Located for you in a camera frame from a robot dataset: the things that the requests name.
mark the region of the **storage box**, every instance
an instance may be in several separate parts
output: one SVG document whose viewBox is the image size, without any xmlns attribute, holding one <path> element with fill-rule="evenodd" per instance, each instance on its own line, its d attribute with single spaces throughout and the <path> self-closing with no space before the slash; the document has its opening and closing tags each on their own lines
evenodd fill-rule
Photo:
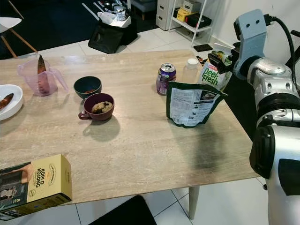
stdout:
<svg viewBox="0 0 300 225">
<path fill-rule="evenodd" d="M 198 13 L 201 8 L 201 3 L 193 0 L 184 0 L 182 8 L 189 13 Z"/>
<path fill-rule="evenodd" d="M 179 21 L 184 22 L 186 16 L 187 16 L 187 15 L 192 15 L 192 14 L 195 14 L 195 13 L 189 13 L 189 12 L 187 12 L 186 10 L 184 10 L 183 8 L 181 8 L 181 9 L 178 11 L 177 19 L 178 19 Z"/>
<path fill-rule="evenodd" d="M 180 8 L 175 8 L 175 9 L 174 9 L 173 17 L 177 18 L 177 15 L 178 15 L 179 10 L 180 10 Z"/>
<path fill-rule="evenodd" d="M 199 17 L 200 17 L 199 13 L 188 15 L 186 16 L 185 22 L 191 27 L 197 27 Z M 209 26 L 210 24 L 211 24 L 211 19 L 206 16 L 202 16 L 199 28 Z"/>
<path fill-rule="evenodd" d="M 70 163 L 61 154 L 0 170 L 0 220 L 71 201 Z"/>
</svg>

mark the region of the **white bowl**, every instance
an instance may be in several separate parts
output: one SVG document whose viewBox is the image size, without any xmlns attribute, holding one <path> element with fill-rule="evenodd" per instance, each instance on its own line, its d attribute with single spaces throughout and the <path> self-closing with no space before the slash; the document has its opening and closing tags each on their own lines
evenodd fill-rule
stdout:
<svg viewBox="0 0 300 225">
<path fill-rule="evenodd" d="M 19 86 L 13 84 L 0 85 L 0 100 L 3 100 L 10 93 L 14 94 L 13 99 L 0 110 L 0 120 L 15 115 L 23 105 L 23 91 Z"/>
</svg>

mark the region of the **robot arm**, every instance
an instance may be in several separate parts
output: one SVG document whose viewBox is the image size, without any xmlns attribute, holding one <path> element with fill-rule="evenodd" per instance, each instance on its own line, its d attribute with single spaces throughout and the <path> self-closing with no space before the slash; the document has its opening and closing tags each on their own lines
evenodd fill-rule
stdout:
<svg viewBox="0 0 300 225">
<path fill-rule="evenodd" d="M 300 98 L 289 67 L 264 57 L 266 21 L 257 9 L 239 16 L 234 29 L 240 43 L 232 65 L 214 55 L 220 73 L 232 71 L 255 90 L 257 130 L 250 164 L 266 179 L 270 225 L 300 225 Z"/>
</svg>

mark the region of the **red mug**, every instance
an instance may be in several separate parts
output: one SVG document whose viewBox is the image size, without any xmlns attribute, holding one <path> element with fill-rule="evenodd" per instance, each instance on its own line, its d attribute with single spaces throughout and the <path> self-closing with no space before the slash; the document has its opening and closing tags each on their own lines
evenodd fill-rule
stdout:
<svg viewBox="0 0 300 225">
<path fill-rule="evenodd" d="M 100 102 L 110 102 L 112 103 L 112 107 L 110 110 L 104 113 L 92 113 L 92 108 L 95 104 L 98 104 Z M 111 118 L 114 110 L 114 99 L 112 96 L 105 94 L 105 93 L 96 93 L 91 96 L 89 96 L 87 99 L 85 99 L 83 103 L 84 111 L 78 114 L 79 119 L 81 120 L 98 120 L 98 121 L 104 121 L 109 118 Z"/>
</svg>

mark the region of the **black bag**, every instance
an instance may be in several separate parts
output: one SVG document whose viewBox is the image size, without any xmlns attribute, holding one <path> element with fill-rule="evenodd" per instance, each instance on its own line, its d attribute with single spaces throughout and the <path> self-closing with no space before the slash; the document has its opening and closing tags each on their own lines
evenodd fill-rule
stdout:
<svg viewBox="0 0 300 225">
<path fill-rule="evenodd" d="M 120 45 L 128 45 L 137 38 L 136 20 L 131 18 L 131 24 L 125 28 L 114 27 L 99 20 L 89 47 L 104 53 L 115 53 Z"/>
</svg>

